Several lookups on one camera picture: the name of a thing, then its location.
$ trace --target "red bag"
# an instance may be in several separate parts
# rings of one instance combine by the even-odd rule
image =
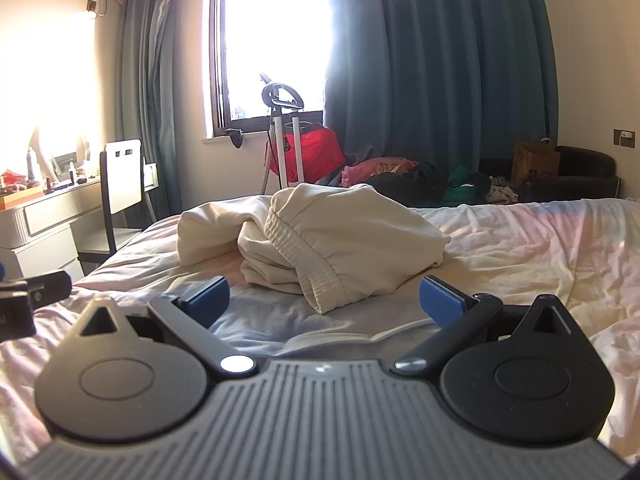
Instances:
[[[271,171],[279,175],[278,153],[275,141],[272,144]],[[314,184],[322,177],[344,166],[344,155],[340,150],[334,131],[325,128],[322,124],[314,123],[309,126],[300,126],[299,149],[302,150],[302,168],[305,174],[305,182],[310,184]],[[287,180],[289,182],[297,182],[298,168],[296,167],[293,134],[284,134],[284,150],[284,158],[287,163]]]

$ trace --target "wrinkled sheet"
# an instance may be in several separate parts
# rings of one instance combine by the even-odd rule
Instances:
[[[556,294],[611,371],[616,399],[601,440],[620,456],[640,453],[640,204],[582,200],[420,210],[452,237],[443,263],[428,273],[472,294],[527,304]],[[232,287],[212,332],[254,356],[378,357],[386,362],[436,329],[419,307],[420,276],[392,296],[367,298],[316,314],[302,296],[243,283],[238,253],[179,267],[176,218],[158,222],[74,287],[72,296],[36,313],[38,333],[0,345],[0,446],[20,462],[49,437],[33,402],[34,381],[50,354],[97,294],[121,306],[160,292],[180,294],[224,274]]]

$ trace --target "folded clothing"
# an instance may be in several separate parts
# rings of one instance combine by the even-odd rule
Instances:
[[[435,208],[484,203],[490,180],[485,174],[472,173],[463,166],[445,174],[423,162],[402,175],[374,175],[367,184],[404,206]]]
[[[303,294],[320,314],[393,293],[438,265],[450,237],[371,186],[300,184],[273,197],[210,202],[182,213],[180,264],[236,248],[247,283]]]
[[[514,185],[503,176],[492,176],[491,187],[486,195],[489,204],[517,204],[518,194],[513,190]]]
[[[406,173],[417,165],[418,162],[398,156],[370,158],[355,166],[345,167],[340,174],[340,186],[351,187],[356,184],[362,184],[366,182],[369,177],[380,173]]]

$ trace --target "orange box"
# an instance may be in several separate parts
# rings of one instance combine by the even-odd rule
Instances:
[[[36,186],[16,193],[11,193],[11,195],[0,196],[0,211],[24,204],[25,202],[39,198],[42,195],[42,188],[40,186]]]

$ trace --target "brown paper bag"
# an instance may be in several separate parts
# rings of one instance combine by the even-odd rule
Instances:
[[[557,176],[560,153],[549,144],[516,143],[511,180],[521,182],[530,176]]]

